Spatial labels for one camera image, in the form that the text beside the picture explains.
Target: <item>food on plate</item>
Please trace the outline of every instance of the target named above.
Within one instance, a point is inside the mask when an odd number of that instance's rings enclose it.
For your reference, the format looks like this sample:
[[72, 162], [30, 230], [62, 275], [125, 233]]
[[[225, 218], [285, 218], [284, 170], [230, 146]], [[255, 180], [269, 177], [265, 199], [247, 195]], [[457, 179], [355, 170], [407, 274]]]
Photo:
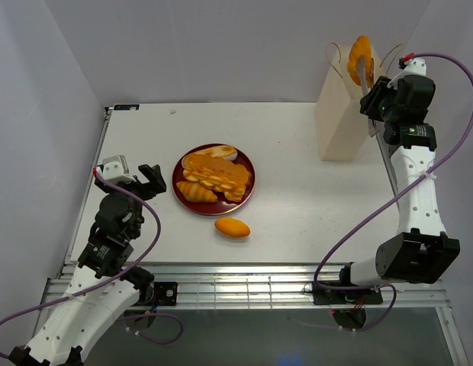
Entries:
[[223, 158], [191, 154], [186, 159], [182, 173], [192, 183], [207, 189], [223, 192], [227, 200], [241, 202], [251, 174], [241, 164], [233, 164]]
[[352, 78], [353, 82], [358, 86], [361, 85], [361, 82], [359, 74], [357, 74], [357, 63], [361, 57], [364, 57], [365, 60], [365, 80], [367, 81], [367, 87], [371, 88], [372, 84], [374, 84], [374, 59], [372, 59], [371, 44], [367, 36], [357, 38], [350, 49], [349, 61], [346, 64], [350, 78]]
[[[196, 155], [209, 155], [209, 156], [212, 156], [214, 158], [223, 158], [225, 160], [233, 161], [234, 159], [237, 158], [238, 152], [237, 152], [237, 149], [235, 149], [233, 146], [218, 145], [218, 146], [208, 147], [207, 149], [198, 150], [196, 152], [193, 152], [193, 154], [196, 154]], [[185, 165], [186, 165], [186, 159], [190, 155], [191, 154], [185, 156], [182, 159], [182, 166], [184, 168], [185, 168]]]
[[247, 224], [231, 217], [221, 217], [214, 221], [214, 227], [221, 235], [231, 239], [242, 239], [250, 235], [250, 228]]
[[180, 181], [175, 185], [189, 202], [216, 202], [218, 200], [212, 190], [206, 189], [198, 183]]

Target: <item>table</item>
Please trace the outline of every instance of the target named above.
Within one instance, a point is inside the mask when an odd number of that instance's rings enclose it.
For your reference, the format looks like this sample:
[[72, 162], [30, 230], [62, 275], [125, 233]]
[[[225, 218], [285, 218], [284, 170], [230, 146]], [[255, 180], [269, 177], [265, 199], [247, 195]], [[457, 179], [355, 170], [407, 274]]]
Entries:
[[[351, 163], [322, 162], [313, 103], [140, 104], [113, 111], [98, 161], [123, 154], [130, 172], [160, 164], [168, 191], [150, 201], [162, 235], [145, 263], [291, 264], [319, 262], [359, 221], [392, 197], [375, 139]], [[233, 145], [256, 170], [253, 196], [230, 214], [252, 233], [243, 241], [214, 230], [214, 217], [189, 212], [172, 192], [172, 171], [190, 149], [206, 143]], [[71, 260], [85, 247], [105, 193], [92, 182]], [[155, 220], [144, 211], [142, 235], [132, 241], [134, 260], [155, 236]], [[357, 262], [375, 255], [395, 235], [397, 208], [387, 209], [352, 237], [331, 259]]]

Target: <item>paper bag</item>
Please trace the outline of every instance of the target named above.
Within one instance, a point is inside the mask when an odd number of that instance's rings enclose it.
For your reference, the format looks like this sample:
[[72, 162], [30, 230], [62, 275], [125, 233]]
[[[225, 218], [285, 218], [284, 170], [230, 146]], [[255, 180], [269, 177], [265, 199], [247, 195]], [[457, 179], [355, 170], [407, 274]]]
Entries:
[[[318, 98], [315, 116], [321, 160], [349, 162], [368, 138], [368, 123], [367, 117], [360, 114], [362, 88], [353, 82], [346, 69], [351, 46], [337, 47]], [[371, 52], [376, 80], [384, 73], [374, 47], [371, 47]]]

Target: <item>red plate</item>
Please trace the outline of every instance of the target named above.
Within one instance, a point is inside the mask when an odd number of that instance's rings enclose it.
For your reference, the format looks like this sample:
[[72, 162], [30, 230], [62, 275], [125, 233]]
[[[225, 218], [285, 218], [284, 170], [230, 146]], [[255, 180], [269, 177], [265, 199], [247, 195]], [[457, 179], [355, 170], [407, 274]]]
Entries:
[[[213, 147], [213, 146], [219, 146], [219, 145], [224, 145], [224, 143], [209, 143], [208, 145], [203, 145], [196, 147], [192, 149], [191, 151], [187, 152], [182, 156], [184, 156], [194, 153], [198, 150], [203, 150], [207, 149], [208, 147]], [[197, 214], [201, 215], [222, 215], [222, 214], [227, 214], [233, 210], [236, 210], [238, 207], [242, 206], [245, 204], [245, 202], [248, 201], [250, 198], [250, 195], [253, 192], [253, 185], [255, 183], [255, 170], [253, 170], [253, 165], [250, 159], [241, 151], [239, 151], [237, 148], [235, 148], [238, 152], [238, 156], [236, 159], [233, 161], [235, 164], [241, 164], [243, 165], [246, 170], [250, 172], [252, 177], [250, 178], [250, 184], [246, 188], [245, 193], [243, 194], [243, 198], [241, 202], [232, 202], [228, 201], [223, 193], [215, 192], [213, 191], [217, 197], [218, 201], [213, 202], [213, 203], [208, 203], [208, 202], [189, 202], [187, 201], [180, 190], [177, 188], [175, 185], [176, 183], [180, 181], [185, 181], [184, 176], [182, 175], [182, 172], [184, 171], [184, 168], [182, 167], [182, 158], [177, 162], [177, 165], [174, 168], [174, 173], [172, 174], [172, 189], [175, 193], [175, 196], [183, 204], [186, 206], [189, 210], [194, 211]]]

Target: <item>wall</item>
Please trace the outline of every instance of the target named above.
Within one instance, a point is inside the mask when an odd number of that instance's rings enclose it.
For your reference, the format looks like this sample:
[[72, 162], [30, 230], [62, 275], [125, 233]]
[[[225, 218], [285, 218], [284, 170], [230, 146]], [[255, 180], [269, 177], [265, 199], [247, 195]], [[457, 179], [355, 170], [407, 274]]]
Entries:
[[[444, 52], [473, 72], [473, 0], [433, 0], [415, 29], [407, 52]], [[429, 59], [437, 91], [427, 120], [436, 128], [438, 156], [464, 132], [472, 89], [456, 66]], [[437, 172], [439, 209], [448, 234], [461, 241], [461, 254], [443, 276], [468, 359], [473, 364], [473, 130], [459, 152]]]
[[330, 41], [368, 34], [383, 56], [429, 2], [46, 0], [104, 106], [316, 101]]
[[[43, 0], [0, 0], [0, 319], [39, 304], [60, 268], [102, 120]], [[36, 317], [0, 328], [0, 349], [26, 343]]]

